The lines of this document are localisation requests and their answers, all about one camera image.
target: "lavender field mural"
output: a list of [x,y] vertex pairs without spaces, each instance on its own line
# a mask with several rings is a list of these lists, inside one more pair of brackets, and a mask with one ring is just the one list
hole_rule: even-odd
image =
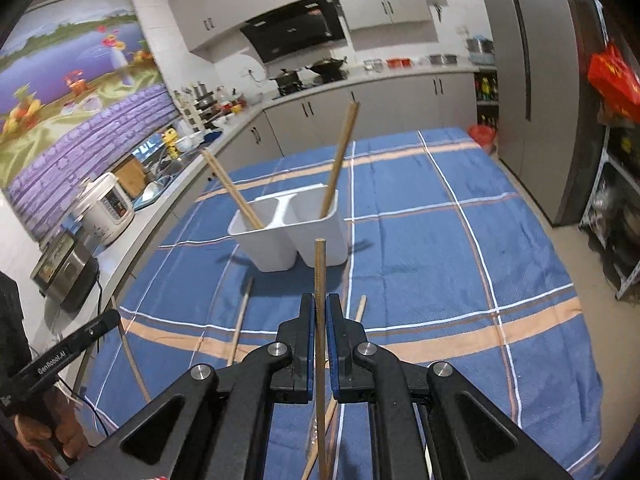
[[29,12],[0,50],[0,187],[40,239],[79,182],[176,116],[131,0]]

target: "countertop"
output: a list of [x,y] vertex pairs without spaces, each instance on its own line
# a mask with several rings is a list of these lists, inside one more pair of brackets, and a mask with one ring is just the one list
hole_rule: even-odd
[[[406,77],[412,75],[428,75],[443,73],[465,73],[479,72],[480,69],[494,70],[489,66],[475,66],[469,62],[460,62],[458,65],[449,66],[414,66],[411,68],[387,69],[382,72],[366,72],[363,68],[351,69],[348,79],[316,86],[296,92],[295,94],[273,100],[273,93],[265,95],[264,101],[258,105],[249,107],[242,113],[233,116],[227,124],[222,127],[222,135],[215,140],[207,149],[212,155],[220,152],[234,137],[240,133],[247,124],[253,121],[260,113],[267,108],[279,106],[281,104],[313,95],[319,92],[352,86],[364,82]],[[101,309],[111,301],[117,286],[123,280],[127,269],[134,261],[136,255],[143,247],[145,241],[152,235],[156,226],[160,223],[164,215],[171,209],[176,199],[187,189],[189,184],[203,170],[206,165],[204,158],[199,155],[185,170],[167,187],[164,193],[152,205],[137,211],[134,219],[127,229],[101,254],[98,255],[100,263],[100,284],[102,285],[102,305]],[[58,341],[57,334],[62,337],[70,335],[72,332],[88,323],[98,313],[98,286],[94,286],[89,297],[82,308],[71,315],[47,303],[45,306],[44,321],[41,323],[32,346],[38,352],[50,348]],[[80,359],[76,359],[60,373],[60,376],[72,385],[78,374]]]

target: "pot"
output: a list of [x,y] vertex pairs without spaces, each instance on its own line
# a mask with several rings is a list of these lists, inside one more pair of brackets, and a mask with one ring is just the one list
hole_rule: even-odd
[[297,70],[280,69],[282,73],[274,77],[273,80],[278,84],[279,88],[286,88],[288,86],[302,85]]
[[432,65],[457,65],[458,56],[455,54],[434,54],[429,56]]
[[466,40],[466,47],[469,52],[477,52],[479,54],[494,53],[494,42],[491,40],[477,40],[476,38],[472,38],[471,40]]
[[335,74],[340,72],[340,67],[344,65],[347,61],[347,57],[344,56],[344,59],[334,59],[333,57],[325,57],[320,61],[316,61],[311,66],[307,66],[308,70],[317,73],[319,76],[323,76],[325,74]]

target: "orange stripe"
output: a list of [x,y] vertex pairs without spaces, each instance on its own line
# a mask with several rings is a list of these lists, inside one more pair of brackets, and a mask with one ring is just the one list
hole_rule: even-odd
[[[507,343],[513,344],[542,334],[576,316],[580,316],[580,314],[582,314],[580,301],[577,297],[574,297],[530,316],[504,322],[502,328],[504,329]],[[123,320],[123,324],[126,330],[147,341],[181,350],[193,351],[200,340],[198,336],[167,332],[159,328],[145,326],[137,321]],[[416,364],[446,360],[475,354],[491,348],[498,348],[502,345],[501,339],[494,327],[491,326],[472,332],[433,339],[391,343],[383,345],[383,347],[393,352],[401,361]],[[202,340],[200,351],[213,357],[226,359],[231,347],[232,344],[230,342],[206,337]],[[236,359],[241,361],[245,355],[255,348],[258,348],[258,345],[239,344]]]
[[[480,149],[480,146],[473,141],[470,142],[457,142],[455,144],[444,144],[443,146],[434,146],[430,148],[431,153],[441,153],[441,152],[456,152],[459,150],[473,150]],[[398,150],[396,152],[385,152],[385,153],[376,153],[373,155],[358,155],[353,160],[354,166],[360,166],[362,164],[371,164],[374,162],[378,162],[380,160],[396,160],[398,158],[405,158],[408,156],[420,155],[424,152],[422,147],[418,148],[404,148],[402,150]],[[351,160],[345,160],[342,163],[343,168],[347,168],[351,163]],[[312,168],[303,168],[301,170],[293,170],[287,171],[281,174],[274,174],[266,177],[259,178],[258,180],[254,180],[252,182],[238,182],[236,183],[236,187],[239,190],[244,189],[252,189],[254,187],[266,186],[271,182],[282,182],[284,180],[290,180],[292,178],[297,178],[299,176],[309,176],[319,173],[328,173],[331,171],[332,163],[328,162],[326,164],[320,164],[318,166],[314,166]],[[226,189],[216,189],[214,191],[210,191],[205,193],[204,195],[198,197],[196,202],[200,202],[202,200],[206,200],[207,198],[212,198],[216,195],[226,194]]]

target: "black handle device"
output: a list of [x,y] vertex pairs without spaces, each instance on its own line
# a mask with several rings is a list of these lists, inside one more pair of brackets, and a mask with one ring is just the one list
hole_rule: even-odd
[[76,460],[68,458],[62,444],[55,437],[56,421],[45,402],[46,392],[58,380],[58,372],[82,355],[94,342],[109,330],[117,327],[120,314],[107,310],[80,327],[67,338],[44,352],[17,374],[0,384],[0,409],[5,416],[25,415],[51,429],[51,443],[66,464]]

